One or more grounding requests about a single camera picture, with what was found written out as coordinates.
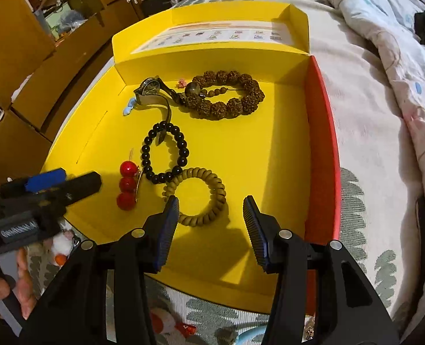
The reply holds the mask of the white plush bunny hair clip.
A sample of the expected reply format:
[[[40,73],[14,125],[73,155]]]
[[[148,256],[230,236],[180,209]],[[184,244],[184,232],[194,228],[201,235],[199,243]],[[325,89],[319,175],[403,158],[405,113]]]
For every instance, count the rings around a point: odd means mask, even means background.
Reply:
[[[68,221],[59,221],[59,233],[43,241],[27,246],[27,258],[45,258],[54,266],[62,267],[71,253],[81,243],[81,233]]]

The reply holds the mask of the light blue hair band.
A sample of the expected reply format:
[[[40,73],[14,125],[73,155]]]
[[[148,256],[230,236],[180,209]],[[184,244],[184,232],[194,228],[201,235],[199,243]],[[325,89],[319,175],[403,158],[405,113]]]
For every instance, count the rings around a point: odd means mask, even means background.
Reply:
[[[235,340],[233,341],[233,344],[242,345],[245,342],[254,339],[256,336],[264,335],[266,329],[267,325],[259,325],[255,326],[254,328],[248,329],[243,333],[238,334]]]

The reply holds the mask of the red ball hair clip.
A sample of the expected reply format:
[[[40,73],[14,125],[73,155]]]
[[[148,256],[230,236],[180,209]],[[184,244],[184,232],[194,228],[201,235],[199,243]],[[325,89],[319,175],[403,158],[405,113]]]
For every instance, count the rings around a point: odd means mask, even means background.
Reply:
[[[130,211],[135,208],[138,201],[142,174],[141,166],[134,160],[134,149],[130,150],[128,158],[119,166],[119,173],[120,194],[116,197],[116,205],[123,211]]]

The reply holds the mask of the red white plush toy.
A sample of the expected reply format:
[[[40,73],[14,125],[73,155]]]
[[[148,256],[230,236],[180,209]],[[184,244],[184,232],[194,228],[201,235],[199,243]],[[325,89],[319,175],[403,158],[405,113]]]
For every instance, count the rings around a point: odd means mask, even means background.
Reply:
[[[151,308],[150,319],[157,344],[187,344],[197,333],[194,325],[181,322],[162,308]]]

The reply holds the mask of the blue silicone hair clip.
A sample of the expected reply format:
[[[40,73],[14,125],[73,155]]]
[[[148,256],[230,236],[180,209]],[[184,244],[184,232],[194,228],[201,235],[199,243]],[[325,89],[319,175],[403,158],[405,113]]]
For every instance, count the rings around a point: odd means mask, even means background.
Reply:
[[[127,106],[123,109],[123,115],[127,116],[131,111],[138,105],[137,99],[135,97],[130,98]]]

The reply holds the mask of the white leaf pattern bedsheet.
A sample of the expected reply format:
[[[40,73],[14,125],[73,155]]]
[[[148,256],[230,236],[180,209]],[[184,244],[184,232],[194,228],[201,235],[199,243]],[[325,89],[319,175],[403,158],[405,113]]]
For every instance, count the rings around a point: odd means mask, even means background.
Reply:
[[[214,2],[277,0],[184,0],[177,7]],[[390,316],[404,326],[420,269],[415,205],[422,175],[414,146],[381,60],[333,8],[310,0],[286,0],[305,12],[315,57],[333,115],[340,160],[340,240]],[[226,206],[222,180],[201,167],[175,193],[184,226],[204,226]],[[148,303],[197,328],[187,344],[228,344],[264,324],[269,312],[249,312],[207,301],[147,277]]]

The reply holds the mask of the yellow cardboard box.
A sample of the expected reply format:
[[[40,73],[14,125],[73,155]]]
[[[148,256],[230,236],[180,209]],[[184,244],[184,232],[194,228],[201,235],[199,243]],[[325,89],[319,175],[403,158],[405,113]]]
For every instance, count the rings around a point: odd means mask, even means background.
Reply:
[[[307,241],[324,245],[340,232],[340,160],[328,94],[310,53],[309,21],[295,5],[214,2],[174,8],[113,37],[114,65],[57,135],[44,169],[78,176],[96,171],[98,194],[71,206],[67,220],[99,244],[113,242],[164,207],[161,185],[142,181],[136,207],[121,210],[119,166],[139,160],[154,123],[170,116],[187,141],[189,167],[224,184],[223,214],[204,226],[180,225],[165,285],[217,304],[267,313],[276,277],[257,264],[243,221],[243,200]],[[169,87],[206,71],[252,76],[265,98],[249,115],[217,121],[177,105],[123,109],[140,83]]]

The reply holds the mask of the small red flower clip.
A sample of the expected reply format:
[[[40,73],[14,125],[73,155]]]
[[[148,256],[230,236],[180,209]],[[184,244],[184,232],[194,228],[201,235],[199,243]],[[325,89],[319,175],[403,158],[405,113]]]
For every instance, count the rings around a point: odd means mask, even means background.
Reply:
[[[187,86],[187,81],[185,79],[179,79],[176,85],[177,89],[184,89]]]

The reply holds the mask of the wooden wardrobe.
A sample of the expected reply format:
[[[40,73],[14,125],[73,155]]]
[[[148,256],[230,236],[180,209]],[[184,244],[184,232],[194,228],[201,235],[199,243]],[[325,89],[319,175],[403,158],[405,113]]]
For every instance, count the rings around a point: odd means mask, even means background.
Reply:
[[[55,39],[38,17],[50,0],[0,0],[0,184],[38,173],[66,116],[142,20],[142,0],[66,0],[85,21]]]

